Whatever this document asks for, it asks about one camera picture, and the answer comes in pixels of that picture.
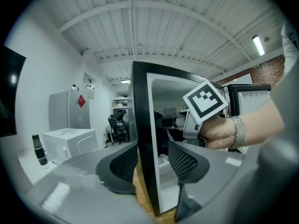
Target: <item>black chair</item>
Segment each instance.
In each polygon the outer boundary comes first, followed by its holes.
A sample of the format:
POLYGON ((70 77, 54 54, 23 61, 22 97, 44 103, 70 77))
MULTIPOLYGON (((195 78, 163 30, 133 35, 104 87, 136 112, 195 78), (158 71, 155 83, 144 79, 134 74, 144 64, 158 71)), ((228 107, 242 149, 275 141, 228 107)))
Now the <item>black chair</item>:
POLYGON ((124 130, 120 129, 117 126, 117 122, 114 115, 110 115, 108 118, 108 122, 113 129, 113 134, 111 134, 113 138, 112 145, 116 142, 119 142, 121 144, 121 141, 126 141, 126 133, 124 130))
POLYGON ((122 125, 125 127, 125 130, 126 130, 126 133, 127 133, 127 142, 131 142, 129 123, 124 122, 123 119, 121 120, 121 122, 122 122, 122 125))

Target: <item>television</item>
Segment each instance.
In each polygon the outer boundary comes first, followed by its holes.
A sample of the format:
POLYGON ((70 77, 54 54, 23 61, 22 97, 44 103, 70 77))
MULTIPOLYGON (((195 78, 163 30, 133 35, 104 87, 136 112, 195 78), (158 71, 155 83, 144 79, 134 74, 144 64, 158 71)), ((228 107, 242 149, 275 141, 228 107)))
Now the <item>television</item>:
POLYGON ((0 137, 17 134, 15 125, 15 97, 19 77, 26 58, 2 46, 0 73, 0 137))

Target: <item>bracelet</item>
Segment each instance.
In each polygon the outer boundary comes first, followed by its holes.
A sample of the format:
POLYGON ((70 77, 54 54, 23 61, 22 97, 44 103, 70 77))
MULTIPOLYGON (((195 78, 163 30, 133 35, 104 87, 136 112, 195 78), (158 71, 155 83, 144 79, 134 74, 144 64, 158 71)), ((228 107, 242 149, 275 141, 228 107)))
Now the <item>bracelet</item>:
POLYGON ((236 149, 242 147, 245 140, 245 124, 240 118, 240 116, 230 117, 235 124, 235 140, 231 149, 236 149))

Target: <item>refrigerator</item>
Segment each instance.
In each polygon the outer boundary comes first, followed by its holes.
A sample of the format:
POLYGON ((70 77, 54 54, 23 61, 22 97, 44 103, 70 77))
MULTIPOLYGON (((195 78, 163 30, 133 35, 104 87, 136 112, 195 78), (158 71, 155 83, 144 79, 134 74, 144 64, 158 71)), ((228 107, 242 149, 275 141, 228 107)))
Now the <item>refrigerator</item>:
POLYGON ((88 96, 73 89, 50 95, 50 129, 90 129, 88 96))

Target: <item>black bottle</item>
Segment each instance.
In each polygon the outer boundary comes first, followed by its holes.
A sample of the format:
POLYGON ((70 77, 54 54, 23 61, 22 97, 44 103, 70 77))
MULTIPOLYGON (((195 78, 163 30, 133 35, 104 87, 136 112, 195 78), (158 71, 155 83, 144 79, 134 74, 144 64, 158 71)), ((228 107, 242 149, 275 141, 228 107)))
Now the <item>black bottle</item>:
POLYGON ((32 135, 33 147, 39 163, 43 166, 48 163, 42 144, 39 140, 38 134, 32 135))

